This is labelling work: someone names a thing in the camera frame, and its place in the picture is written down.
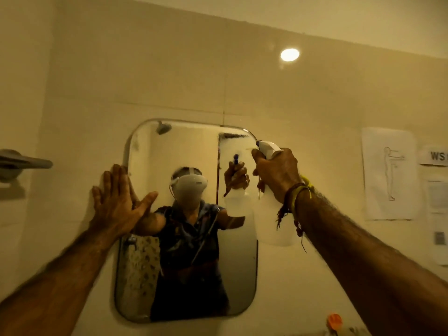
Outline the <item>person's right hand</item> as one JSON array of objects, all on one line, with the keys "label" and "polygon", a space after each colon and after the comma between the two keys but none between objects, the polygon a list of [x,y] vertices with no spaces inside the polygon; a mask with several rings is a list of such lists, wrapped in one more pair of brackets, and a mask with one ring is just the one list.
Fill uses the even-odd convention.
[{"label": "person's right hand", "polygon": [[255,175],[259,177],[257,188],[265,192],[268,186],[279,203],[285,202],[287,192],[302,182],[298,171],[298,161],[290,148],[283,147],[276,157],[269,161],[269,175]]}]

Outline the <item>person's left hand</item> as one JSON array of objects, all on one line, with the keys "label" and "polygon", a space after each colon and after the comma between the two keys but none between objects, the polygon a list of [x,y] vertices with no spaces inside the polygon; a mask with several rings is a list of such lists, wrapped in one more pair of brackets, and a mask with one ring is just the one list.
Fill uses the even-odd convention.
[{"label": "person's left hand", "polygon": [[135,212],[135,201],[133,199],[133,190],[127,169],[122,166],[124,175],[121,180],[122,201],[115,201],[111,198],[111,169],[105,171],[102,175],[103,204],[100,212],[95,214],[89,222],[88,230],[108,236],[114,241],[130,233],[139,218]]}]

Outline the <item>white translucent spray bottle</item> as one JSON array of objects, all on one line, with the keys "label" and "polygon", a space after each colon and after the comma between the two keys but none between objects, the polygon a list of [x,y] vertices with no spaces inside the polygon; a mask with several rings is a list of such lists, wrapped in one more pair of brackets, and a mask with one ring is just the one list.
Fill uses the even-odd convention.
[{"label": "white translucent spray bottle", "polygon": [[[259,140],[256,142],[257,149],[261,151],[267,160],[273,159],[283,149],[271,141]],[[254,218],[257,239],[260,243],[274,246],[291,246],[298,238],[294,215],[291,213],[291,204],[288,197],[294,188],[293,186],[285,196],[285,202],[279,203],[268,186],[265,192],[258,188],[258,195],[255,197]]]}]

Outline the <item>person's right forearm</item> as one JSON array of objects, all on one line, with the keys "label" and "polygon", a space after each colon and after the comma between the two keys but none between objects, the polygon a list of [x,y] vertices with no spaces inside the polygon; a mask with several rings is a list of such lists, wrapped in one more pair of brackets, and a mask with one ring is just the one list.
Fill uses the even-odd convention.
[{"label": "person's right forearm", "polygon": [[325,198],[289,204],[372,336],[448,336],[448,282],[382,242]]}]

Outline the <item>person's left forearm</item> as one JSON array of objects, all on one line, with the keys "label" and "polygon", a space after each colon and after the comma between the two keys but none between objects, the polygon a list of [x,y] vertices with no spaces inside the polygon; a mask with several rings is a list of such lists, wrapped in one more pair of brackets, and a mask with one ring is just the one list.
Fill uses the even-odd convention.
[{"label": "person's left forearm", "polygon": [[112,228],[89,228],[0,303],[0,336],[71,336],[109,250]]}]

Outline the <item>paper sheet with figure drawing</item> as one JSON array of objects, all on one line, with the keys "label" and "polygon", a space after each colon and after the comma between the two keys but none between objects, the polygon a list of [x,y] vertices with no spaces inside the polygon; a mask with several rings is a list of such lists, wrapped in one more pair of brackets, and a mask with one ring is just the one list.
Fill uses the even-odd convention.
[{"label": "paper sheet with figure drawing", "polygon": [[416,220],[421,191],[414,135],[362,128],[361,142],[367,220]]}]

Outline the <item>small white label sign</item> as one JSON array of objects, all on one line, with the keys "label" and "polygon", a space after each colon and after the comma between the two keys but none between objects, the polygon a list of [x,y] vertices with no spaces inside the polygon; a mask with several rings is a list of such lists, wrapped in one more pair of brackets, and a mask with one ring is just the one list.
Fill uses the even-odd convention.
[{"label": "small white label sign", "polygon": [[448,146],[422,146],[417,153],[417,163],[426,166],[448,167]]}]

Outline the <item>orange bottle cap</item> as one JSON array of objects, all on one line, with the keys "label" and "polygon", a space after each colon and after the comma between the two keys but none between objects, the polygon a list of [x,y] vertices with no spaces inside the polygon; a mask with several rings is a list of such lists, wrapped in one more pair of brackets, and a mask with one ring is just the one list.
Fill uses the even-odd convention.
[{"label": "orange bottle cap", "polygon": [[342,329],[342,317],[337,313],[329,314],[326,319],[326,326],[329,334],[336,335]]}]

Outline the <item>white paper notice with code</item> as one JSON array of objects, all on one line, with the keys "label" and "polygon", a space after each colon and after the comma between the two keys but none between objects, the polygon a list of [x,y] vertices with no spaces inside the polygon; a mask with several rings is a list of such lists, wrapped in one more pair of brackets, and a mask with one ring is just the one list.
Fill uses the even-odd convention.
[{"label": "white paper notice with code", "polygon": [[424,181],[430,255],[435,264],[448,268],[448,177],[431,175]]}]

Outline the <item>rounded wall mirror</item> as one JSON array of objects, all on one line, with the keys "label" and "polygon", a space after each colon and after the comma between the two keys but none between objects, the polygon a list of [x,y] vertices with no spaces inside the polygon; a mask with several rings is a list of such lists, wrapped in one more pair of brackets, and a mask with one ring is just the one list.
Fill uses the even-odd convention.
[{"label": "rounded wall mirror", "polygon": [[128,321],[238,315],[256,292],[258,241],[245,129],[149,119],[129,138],[134,199],[158,196],[120,240],[114,301]]}]

